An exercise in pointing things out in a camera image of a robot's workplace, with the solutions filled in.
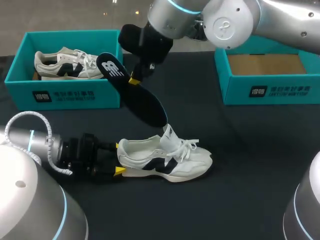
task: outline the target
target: white sneaker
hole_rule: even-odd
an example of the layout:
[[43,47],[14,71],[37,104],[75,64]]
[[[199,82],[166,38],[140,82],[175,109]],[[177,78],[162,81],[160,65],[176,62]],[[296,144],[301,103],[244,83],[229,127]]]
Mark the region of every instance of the white sneaker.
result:
[[101,79],[104,76],[97,68],[97,57],[66,47],[52,54],[37,51],[34,67],[41,80]]
[[117,156],[126,168],[124,177],[158,175],[170,182],[189,181],[203,175],[212,165],[211,153],[197,147],[199,140],[182,140],[168,124],[162,137],[146,140],[122,139]]

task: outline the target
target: shoelace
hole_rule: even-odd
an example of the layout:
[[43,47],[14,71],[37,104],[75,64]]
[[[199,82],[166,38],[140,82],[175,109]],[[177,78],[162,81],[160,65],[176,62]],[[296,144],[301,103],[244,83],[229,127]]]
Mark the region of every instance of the shoelace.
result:
[[178,158],[181,158],[181,162],[183,162],[184,159],[188,159],[190,157],[191,150],[197,149],[197,143],[199,143],[199,139],[193,139],[193,140],[181,140],[181,145],[178,147],[178,149],[172,153],[168,153],[167,156],[177,156]]
[[83,56],[84,71],[88,79],[90,79],[87,64],[90,68],[95,69],[97,67],[96,60],[91,56],[91,54],[86,54],[84,51],[75,49],[74,52],[78,54],[76,60],[74,60],[75,63],[82,61],[81,57]]

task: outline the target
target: black table surface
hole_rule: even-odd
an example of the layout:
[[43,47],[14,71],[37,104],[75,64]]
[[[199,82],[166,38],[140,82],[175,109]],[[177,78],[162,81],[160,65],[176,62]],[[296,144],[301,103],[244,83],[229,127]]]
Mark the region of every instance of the black table surface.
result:
[[[225,106],[213,52],[170,53],[144,85],[161,100],[182,139],[212,152],[208,176],[173,184],[162,178],[118,183],[58,182],[84,210],[90,240],[283,240],[290,198],[320,150],[319,105]],[[0,58],[0,125],[18,113],[3,80],[12,57]],[[124,56],[127,69],[137,59]],[[115,142],[161,130],[121,109],[42,111],[63,138],[95,134]],[[26,116],[15,127],[44,130]]]

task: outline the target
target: teal shoe box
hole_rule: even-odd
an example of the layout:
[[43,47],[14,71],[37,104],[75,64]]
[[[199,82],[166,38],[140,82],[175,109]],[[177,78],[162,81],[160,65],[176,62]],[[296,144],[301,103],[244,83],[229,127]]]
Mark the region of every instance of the teal shoe box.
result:
[[91,55],[108,52],[123,62],[119,30],[27,32],[5,79],[20,111],[119,108],[120,96],[106,79],[32,80],[35,53],[58,52],[62,47]]
[[320,104],[320,57],[252,36],[214,54],[225,105]]

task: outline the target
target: cable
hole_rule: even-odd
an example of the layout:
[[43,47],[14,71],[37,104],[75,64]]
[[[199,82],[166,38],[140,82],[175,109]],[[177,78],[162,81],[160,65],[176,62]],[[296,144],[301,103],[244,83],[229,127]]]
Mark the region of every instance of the cable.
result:
[[30,152],[26,149],[24,149],[23,147],[19,147],[14,145],[10,138],[9,138],[9,129],[11,127],[11,125],[14,123],[15,120],[17,120],[18,118],[25,116],[25,115],[33,115],[33,116],[37,116],[39,118],[41,118],[43,120],[43,122],[46,125],[46,129],[48,131],[48,139],[47,139],[47,143],[48,143],[48,162],[50,164],[50,166],[57,171],[58,173],[62,173],[65,175],[71,175],[73,172],[68,170],[68,169],[61,169],[59,167],[57,167],[53,162],[52,162],[52,157],[51,157],[51,151],[52,151],[52,130],[51,130],[51,126],[49,121],[45,118],[45,116],[43,116],[42,114],[35,112],[35,111],[23,111],[18,113],[17,115],[13,116],[9,122],[6,124],[5,129],[4,129],[4,136],[5,139],[7,140],[7,142],[9,144],[11,144],[14,148],[19,149],[21,151],[23,151],[24,153],[28,154],[35,162],[37,162],[40,166],[41,166],[41,159],[40,157],[38,157],[36,154],[34,154],[33,152]]

